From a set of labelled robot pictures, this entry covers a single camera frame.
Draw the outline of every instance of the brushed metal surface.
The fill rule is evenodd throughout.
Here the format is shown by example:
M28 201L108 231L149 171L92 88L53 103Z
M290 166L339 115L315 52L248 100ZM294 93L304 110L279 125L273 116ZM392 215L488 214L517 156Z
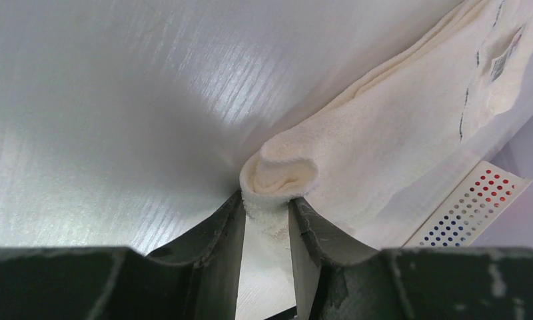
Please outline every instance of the brushed metal surface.
M0 246L174 239L264 141L459 2L0 1ZM253 255L242 319L293 304L252 306L276 267Z

